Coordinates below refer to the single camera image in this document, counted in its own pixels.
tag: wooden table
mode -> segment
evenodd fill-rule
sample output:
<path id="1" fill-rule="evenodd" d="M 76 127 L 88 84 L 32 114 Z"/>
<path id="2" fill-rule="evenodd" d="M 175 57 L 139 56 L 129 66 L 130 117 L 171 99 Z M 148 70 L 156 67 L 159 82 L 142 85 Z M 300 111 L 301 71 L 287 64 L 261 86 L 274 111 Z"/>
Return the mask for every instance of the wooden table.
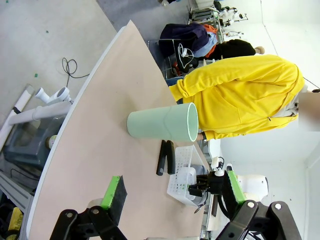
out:
<path id="1" fill-rule="evenodd" d="M 36 191 L 29 239 L 48 240 L 62 210 L 81 213 L 104 196 L 116 175 L 123 175 L 127 190 L 119 223 L 127 239 L 199 236 L 203 211 L 194 214 L 195 208 L 167 195 L 169 175 L 156 175 L 161 141 L 127 132 L 130 112 L 173 104 L 162 73 L 129 22 L 102 55 L 61 127 Z"/>

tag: green gripper pad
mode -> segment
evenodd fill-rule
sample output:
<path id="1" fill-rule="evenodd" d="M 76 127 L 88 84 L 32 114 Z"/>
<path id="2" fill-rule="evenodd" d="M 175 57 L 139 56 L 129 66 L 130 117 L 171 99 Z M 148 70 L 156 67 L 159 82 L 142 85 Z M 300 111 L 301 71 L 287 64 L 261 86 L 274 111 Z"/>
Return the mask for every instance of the green gripper pad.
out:
<path id="1" fill-rule="evenodd" d="M 234 171 L 225 171 L 224 173 L 222 196 L 228 217 L 232 220 L 239 208 L 246 201 L 246 197 L 242 192 Z"/>
<path id="2" fill-rule="evenodd" d="M 126 196 L 124 178 L 122 176 L 113 176 L 100 205 L 107 211 L 116 225 L 119 224 Z"/>
<path id="3" fill-rule="evenodd" d="M 231 182 L 231 187 L 235 196 L 235 200 L 239 205 L 242 205 L 246 201 L 246 196 L 241 189 L 237 176 L 234 171 L 228 171 L 228 176 Z"/>

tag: yellow hoodie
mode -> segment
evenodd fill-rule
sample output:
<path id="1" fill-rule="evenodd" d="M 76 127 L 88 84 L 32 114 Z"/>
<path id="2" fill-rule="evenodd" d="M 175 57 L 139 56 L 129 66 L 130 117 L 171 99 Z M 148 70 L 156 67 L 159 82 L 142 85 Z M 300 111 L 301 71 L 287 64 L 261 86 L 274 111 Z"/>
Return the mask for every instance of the yellow hoodie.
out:
<path id="1" fill-rule="evenodd" d="M 283 128 L 297 116 L 273 117 L 305 84 L 298 67 L 278 56 L 227 58 L 195 69 L 170 86 L 174 99 L 194 103 L 206 138 Z"/>

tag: light green cup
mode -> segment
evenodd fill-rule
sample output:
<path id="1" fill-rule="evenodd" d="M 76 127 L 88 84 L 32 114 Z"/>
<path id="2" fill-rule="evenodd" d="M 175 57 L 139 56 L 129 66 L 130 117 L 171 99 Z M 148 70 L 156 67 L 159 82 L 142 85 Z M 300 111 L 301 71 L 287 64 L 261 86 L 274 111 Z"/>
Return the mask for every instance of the light green cup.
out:
<path id="1" fill-rule="evenodd" d="M 193 102 L 131 112 L 126 126 L 135 138 L 194 142 L 198 135 L 198 113 Z"/>

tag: person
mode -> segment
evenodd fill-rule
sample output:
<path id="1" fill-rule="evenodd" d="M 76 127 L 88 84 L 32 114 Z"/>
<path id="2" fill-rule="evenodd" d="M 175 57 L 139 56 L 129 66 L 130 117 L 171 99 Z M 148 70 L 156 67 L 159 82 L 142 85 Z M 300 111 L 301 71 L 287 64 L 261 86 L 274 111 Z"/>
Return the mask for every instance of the person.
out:
<path id="1" fill-rule="evenodd" d="M 221 60 L 264 53 L 265 49 L 262 46 L 253 48 L 249 42 L 240 39 L 233 39 L 217 44 L 214 51 L 209 56 L 205 57 L 205 59 Z"/>
<path id="2" fill-rule="evenodd" d="M 176 101 L 195 104 L 204 131 L 197 140 L 283 128 L 297 119 L 298 94 L 308 88 L 298 67 L 275 55 L 227 58 L 166 82 Z"/>

